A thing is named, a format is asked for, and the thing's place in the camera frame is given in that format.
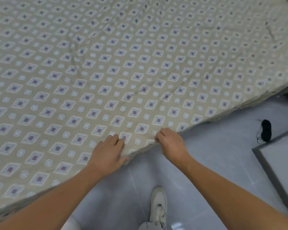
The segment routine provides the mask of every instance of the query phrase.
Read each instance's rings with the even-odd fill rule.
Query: person's right hand
[[[182,137],[168,127],[161,128],[156,135],[156,141],[161,144],[162,154],[173,164],[189,155]]]

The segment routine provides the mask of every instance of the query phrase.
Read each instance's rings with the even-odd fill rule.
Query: floor
[[[272,137],[288,131],[285,98],[273,97],[218,122],[203,123],[183,138],[189,153],[200,163],[288,215],[252,152],[258,145],[256,133],[263,119],[270,120]],[[148,220],[150,194],[156,185],[166,190],[168,229],[226,229],[191,182],[165,159],[159,146],[101,181],[73,216],[83,230],[137,230]]]

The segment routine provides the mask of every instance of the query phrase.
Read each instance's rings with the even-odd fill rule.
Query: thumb
[[[118,168],[120,168],[124,164],[124,162],[129,160],[129,159],[130,159],[129,157],[120,158],[119,161],[118,161]]]

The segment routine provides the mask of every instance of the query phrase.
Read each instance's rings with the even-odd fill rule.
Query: bed sheet
[[[287,86],[287,0],[0,0],[0,221],[109,134],[132,158]]]

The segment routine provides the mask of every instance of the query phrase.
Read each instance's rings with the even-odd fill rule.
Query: beige fabric
[[[0,0],[0,220],[109,134],[133,157],[286,86],[286,0]]]

